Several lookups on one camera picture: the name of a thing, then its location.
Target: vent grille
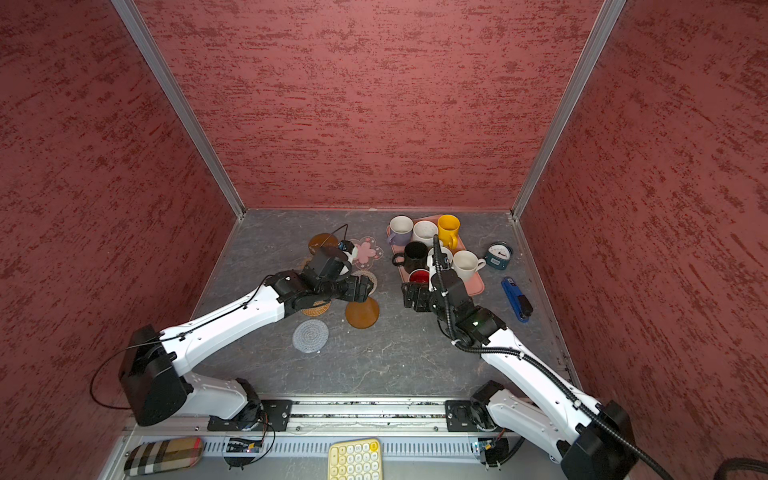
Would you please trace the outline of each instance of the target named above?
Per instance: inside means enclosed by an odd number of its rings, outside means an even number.
[[[142,438],[143,442],[157,442],[167,437]],[[337,442],[348,442],[350,437],[315,437],[315,438],[290,438],[277,437],[272,447],[272,457],[327,457],[331,445]],[[468,458],[474,461],[471,442],[474,438],[435,439],[419,437],[384,437],[379,438],[382,443],[382,453],[388,459],[396,458]],[[226,437],[203,437],[203,456],[221,457],[226,448]],[[265,439],[266,446],[272,442],[270,435]],[[251,456],[252,454],[230,454],[230,456]]]

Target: aluminum frame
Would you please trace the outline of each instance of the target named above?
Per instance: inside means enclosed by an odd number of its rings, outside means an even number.
[[[541,148],[539,149],[536,157],[531,165],[531,170],[528,172],[528,176],[525,178],[523,185],[520,189],[515,204],[512,206],[512,216],[515,220],[520,220],[520,217],[528,205],[528,201],[531,199],[536,184],[541,178],[541,174],[544,173],[544,169],[547,167],[549,157],[552,155],[555,146],[560,139],[560,136],[565,129],[565,125],[568,123],[568,119],[571,117],[576,104],[578,103],[581,92],[584,90],[584,86],[587,84],[587,80],[594,69],[595,64],[598,62],[600,53],[603,51],[605,42],[613,31],[616,20],[624,8],[626,0],[605,0],[603,6],[598,12],[598,16],[594,20],[594,25],[590,31],[587,41],[584,43],[584,48],[581,50],[581,55],[576,62],[573,74],[571,74],[571,80],[568,81],[568,86],[565,88],[563,98],[560,100],[557,111],[554,113],[552,122],[547,129],[547,133],[544,136],[544,140],[541,142]]]
[[[184,128],[187,129],[187,133],[190,135],[197,151],[203,157],[208,170],[210,170],[221,192],[227,198],[227,202],[232,207],[235,216],[238,219],[242,219],[246,211],[245,204],[240,199],[240,195],[235,190],[235,186],[232,184],[229,175],[227,175],[227,171],[224,170],[224,166],[221,164],[218,155],[216,155],[214,147],[208,141],[203,127],[200,125],[187,98],[184,97],[184,93],[176,82],[174,74],[171,73],[168,64],[160,53],[160,49],[152,38],[152,34],[149,32],[147,24],[144,23],[144,19],[141,17],[136,4],[133,0],[111,1],[125,24],[125,28],[128,29],[128,33],[131,34],[136,46],[144,56],[144,60],[152,70],[157,83],[163,88],[163,92],[165,92],[168,101],[176,111],[176,115],[178,115]]]
[[[574,367],[573,360],[571,359],[571,354],[568,352],[568,347],[565,345],[565,341],[563,340],[563,333],[560,330],[560,326],[558,325],[558,319],[555,316],[554,310],[552,309],[552,304],[549,301],[549,295],[547,294],[547,289],[544,287],[544,281],[541,279],[541,275],[538,273],[538,268],[536,267],[536,261],[533,258],[531,247],[528,245],[528,240],[525,238],[525,232],[523,232],[522,225],[520,224],[519,220],[516,220],[513,217],[510,220],[509,226],[512,228],[512,233],[515,236],[518,252],[523,256],[525,269],[528,271],[528,278],[531,279],[531,283],[533,283],[536,289],[535,294],[538,295],[538,299],[544,306],[545,315],[547,320],[549,320],[546,326],[550,329],[551,334],[554,337],[558,348],[560,349],[560,353],[562,353],[563,363],[565,364],[565,369],[571,378],[571,384],[576,388],[583,390],[581,381],[576,374],[576,368]]]

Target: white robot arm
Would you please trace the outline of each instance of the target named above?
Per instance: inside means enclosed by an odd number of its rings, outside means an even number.
[[[353,251],[351,243],[346,247]],[[210,415],[249,428],[260,401],[248,382],[210,378],[192,368],[221,347],[299,310],[331,299],[366,301],[372,283],[350,275],[350,252],[321,247],[301,272],[268,276],[255,290],[214,312],[162,332],[151,326],[134,332],[118,376],[137,423]]]
[[[447,268],[437,236],[434,246],[429,285],[404,283],[404,305],[437,315],[457,348],[480,354],[529,400],[516,398],[490,382],[473,395],[470,417],[480,429],[500,426],[517,432],[560,462],[569,478],[619,479],[638,458],[655,464],[634,446],[629,416],[618,404],[603,407],[571,385],[526,348],[493,312],[476,306],[455,271]]]

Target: scale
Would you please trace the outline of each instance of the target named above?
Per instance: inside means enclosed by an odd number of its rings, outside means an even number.
[[[506,270],[509,260],[512,260],[512,248],[506,242],[491,243],[483,258],[496,270]]]

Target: brown coaster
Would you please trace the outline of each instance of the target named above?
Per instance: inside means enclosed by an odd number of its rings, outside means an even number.
[[[325,305],[314,306],[312,308],[305,308],[304,310],[301,311],[301,313],[303,313],[306,316],[320,316],[320,315],[323,315],[325,312],[327,312],[330,307],[331,307],[331,302],[329,300],[328,303],[326,303]]]
[[[368,297],[363,303],[349,302],[346,306],[346,321],[357,329],[366,329],[379,319],[379,303]]]
[[[339,244],[339,240],[330,233],[318,233],[307,244],[310,249],[310,253],[314,255],[317,253],[317,249],[322,245],[323,247],[335,247]]]

